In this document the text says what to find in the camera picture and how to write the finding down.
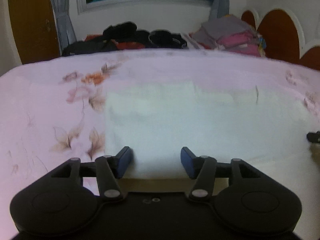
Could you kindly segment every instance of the headboard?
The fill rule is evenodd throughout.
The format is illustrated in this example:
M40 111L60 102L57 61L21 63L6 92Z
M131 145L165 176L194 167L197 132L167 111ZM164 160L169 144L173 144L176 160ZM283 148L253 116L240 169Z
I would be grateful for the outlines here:
M254 14L247 10L242 20L256 28ZM320 70L320 46L315 46L300 57L299 35L291 17L281 9L265 15L257 31L266 40L266 56Z

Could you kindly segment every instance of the wooden door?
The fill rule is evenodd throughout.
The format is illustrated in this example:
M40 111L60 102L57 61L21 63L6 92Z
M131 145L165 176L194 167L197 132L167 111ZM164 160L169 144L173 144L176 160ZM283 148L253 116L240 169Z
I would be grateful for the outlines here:
M50 0L8 0L10 21L22 64L60 56Z

